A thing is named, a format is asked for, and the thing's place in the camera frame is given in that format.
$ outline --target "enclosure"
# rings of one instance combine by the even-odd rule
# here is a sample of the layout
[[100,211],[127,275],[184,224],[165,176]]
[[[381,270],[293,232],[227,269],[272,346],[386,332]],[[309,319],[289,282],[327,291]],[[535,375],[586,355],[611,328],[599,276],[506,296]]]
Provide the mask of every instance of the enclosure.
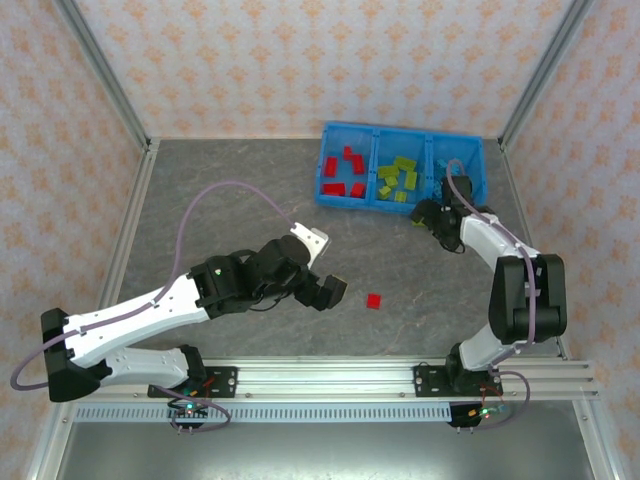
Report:
[[[235,398],[219,402],[233,411],[223,431],[176,435],[145,382],[68,403],[6,382],[7,478],[635,478],[635,7],[1,5],[7,380],[42,343],[43,312],[93,312],[162,287],[183,214],[214,182],[249,183],[326,233],[313,270],[349,285],[328,311],[287,298],[136,343],[189,344],[205,365],[238,369]],[[380,168],[399,156],[415,162],[396,174],[407,195],[383,198]],[[327,157],[339,159],[335,175]],[[567,332],[504,362],[529,379],[530,405],[473,435],[446,425],[455,398],[419,398],[413,370],[443,365],[481,329],[492,291],[475,252],[452,254],[408,219],[419,200],[442,201],[442,158],[461,160],[477,205],[565,265]],[[344,196],[323,190],[334,181]],[[349,195],[356,183],[364,190]],[[258,251],[288,230],[259,196],[223,187],[186,224],[182,266]],[[379,309],[366,307],[371,293]],[[26,382],[46,376],[40,357]],[[522,408],[522,382],[501,388]]]

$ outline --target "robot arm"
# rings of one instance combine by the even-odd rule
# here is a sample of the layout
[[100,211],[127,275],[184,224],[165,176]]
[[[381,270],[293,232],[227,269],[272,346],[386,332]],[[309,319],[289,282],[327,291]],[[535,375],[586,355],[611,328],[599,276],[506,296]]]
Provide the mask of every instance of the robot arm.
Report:
[[[154,351],[126,347],[176,327],[245,312],[263,300],[279,302],[293,295],[316,310],[334,307],[342,300],[346,283],[329,276],[320,286],[319,277],[310,270],[328,245],[326,234],[296,223],[291,235],[269,241],[259,252],[214,256],[194,266],[156,304],[153,299],[159,290],[91,313],[45,312],[41,318],[44,341],[80,332],[45,351],[50,399],[75,400],[114,384],[197,387],[206,378],[196,348]],[[85,331],[148,303],[153,307],[131,319]]]
[[[471,201],[471,181],[466,176],[453,177],[458,191]],[[524,242],[507,238],[498,217],[486,208],[479,212],[489,222],[472,215],[443,181],[443,205],[423,200],[411,213],[414,222],[424,223],[446,250],[456,252],[471,247],[493,271],[489,302],[489,323],[476,335],[454,347],[452,355],[458,365],[451,370],[487,371],[527,343],[529,304],[535,302],[535,338],[539,343],[562,335],[567,325],[564,264],[557,255],[541,254]],[[531,259],[535,286],[527,281],[527,270],[520,248]]]

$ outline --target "patterned wallpaper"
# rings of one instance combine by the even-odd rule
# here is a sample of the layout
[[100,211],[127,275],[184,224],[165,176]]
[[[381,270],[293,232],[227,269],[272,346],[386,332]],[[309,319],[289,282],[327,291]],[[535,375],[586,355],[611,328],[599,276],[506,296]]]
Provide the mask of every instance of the patterned wallpaper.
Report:
[[536,246],[567,264],[568,338],[640,471],[640,9],[598,0],[509,150]]
[[497,137],[571,0],[80,0],[152,136]]
[[140,153],[51,0],[0,2],[0,45],[0,463],[22,479],[49,399],[10,372],[40,313],[95,308]]

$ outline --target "black cable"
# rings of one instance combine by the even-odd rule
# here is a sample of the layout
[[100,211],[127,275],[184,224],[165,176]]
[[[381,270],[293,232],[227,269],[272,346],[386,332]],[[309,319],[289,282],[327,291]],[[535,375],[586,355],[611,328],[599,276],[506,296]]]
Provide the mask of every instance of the black cable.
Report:
[[169,403],[167,403],[167,407],[169,408],[175,408],[176,410],[180,410],[182,407],[180,405],[176,405],[176,402],[180,400],[179,398],[174,398],[173,400],[169,400]]
[[273,305],[271,305],[270,307],[267,307],[267,308],[251,308],[251,307],[249,307],[249,310],[251,310],[252,312],[268,312],[269,310],[273,310],[274,308],[276,308],[278,306],[278,304],[282,300],[287,298],[289,295],[291,295],[291,292],[287,292],[285,295],[279,296],[278,298],[276,298],[276,300],[273,302]]
[[464,252],[467,251],[467,247],[464,243],[458,243],[455,248],[450,248],[447,244],[445,244],[444,242],[442,242],[442,240],[440,240],[440,246],[444,248],[447,252],[455,253],[456,255],[462,255]]

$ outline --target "blue bin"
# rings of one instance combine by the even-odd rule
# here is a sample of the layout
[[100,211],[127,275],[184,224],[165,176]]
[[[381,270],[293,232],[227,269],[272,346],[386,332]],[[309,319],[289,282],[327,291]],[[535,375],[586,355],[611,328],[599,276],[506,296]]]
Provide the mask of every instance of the blue bin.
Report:
[[[485,205],[487,201],[487,171],[484,166],[484,147],[481,137],[468,137],[447,133],[433,134],[433,194],[432,198],[442,201],[442,179],[447,176],[447,163],[457,158],[464,165],[465,174],[473,186],[473,202]],[[453,168],[453,174],[460,172]]]
[[[344,147],[360,154],[365,163],[365,173],[354,175],[353,165],[343,157]],[[416,162],[418,182],[414,191],[404,189],[406,173],[401,171],[398,187],[387,200],[377,198],[378,189],[385,185],[378,180],[378,167],[393,165],[395,157],[406,157]],[[324,175],[328,157],[338,158],[335,177]],[[403,128],[376,127],[350,123],[329,122],[322,136],[322,149],[316,170],[315,201],[318,205],[341,208],[358,208],[381,212],[408,214],[416,203],[424,198],[442,201],[442,179],[446,177],[446,165],[457,158],[464,165],[465,173],[473,183],[473,200],[484,205],[487,200],[487,175],[484,164],[482,138],[465,135],[409,130]],[[365,198],[350,197],[355,182],[367,187]],[[325,183],[344,183],[346,195],[323,195]],[[407,193],[407,201],[394,201],[395,193]]]
[[[362,155],[364,161],[364,175],[355,175],[353,165],[343,157],[344,147],[351,147],[352,153]],[[370,176],[372,175],[373,154],[375,150],[375,129],[364,125],[328,123],[322,135],[322,149],[316,173],[316,203],[343,208],[367,209],[371,202]],[[328,157],[338,158],[338,171],[335,177],[324,175],[324,165]],[[350,197],[351,187],[356,182],[367,186],[365,198]],[[323,195],[322,185],[325,183],[344,183],[346,196],[337,197]]]
[[[431,135],[426,132],[417,130],[406,130],[402,128],[380,128],[378,136],[378,146],[376,148],[376,157],[374,159],[375,186],[372,192],[373,208],[384,212],[406,213],[409,214],[416,206],[418,201],[431,196],[432,181],[430,155]],[[384,179],[377,177],[378,167],[386,167],[393,165],[396,157],[409,158],[415,162],[418,172],[418,181],[415,190],[406,190],[404,182],[406,180],[406,172],[400,170],[398,176],[398,186],[393,189],[391,197],[387,200],[378,199],[378,189],[384,187]],[[398,203],[394,201],[396,192],[405,192],[407,201]]]

